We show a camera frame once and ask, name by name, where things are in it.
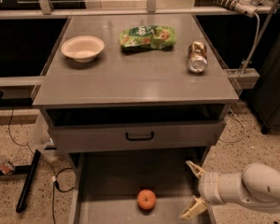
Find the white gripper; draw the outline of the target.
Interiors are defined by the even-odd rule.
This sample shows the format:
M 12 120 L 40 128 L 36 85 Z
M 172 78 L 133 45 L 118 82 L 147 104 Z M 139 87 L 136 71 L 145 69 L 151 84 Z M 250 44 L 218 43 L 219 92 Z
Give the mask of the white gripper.
M 201 166 L 192 161 L 186 161 L 186 165 L 193 174 L 200 179 L 198 191 L 201 197 L 195 195 L 189 201 L 189 204 L 180 214 L 180 218 L 188 220 L 198 216 L 207 210 L 207 204 L 221 205 L 224 204 L 219 193 L 219 173 L 206 172 Z

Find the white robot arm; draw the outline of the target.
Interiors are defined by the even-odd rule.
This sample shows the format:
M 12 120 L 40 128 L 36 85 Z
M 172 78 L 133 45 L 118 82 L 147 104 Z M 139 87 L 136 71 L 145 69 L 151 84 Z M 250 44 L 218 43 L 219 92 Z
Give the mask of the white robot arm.
M 198 216 L 210 205 L 236 203 L 244 208 L 280 213 L 280 172 L 262 164 L 251 163 L 239 173 L 206 172 L 202 167 L 186 161 L 186 165 L 199 179 L 200 196 L 192 196 L 180 218 Z

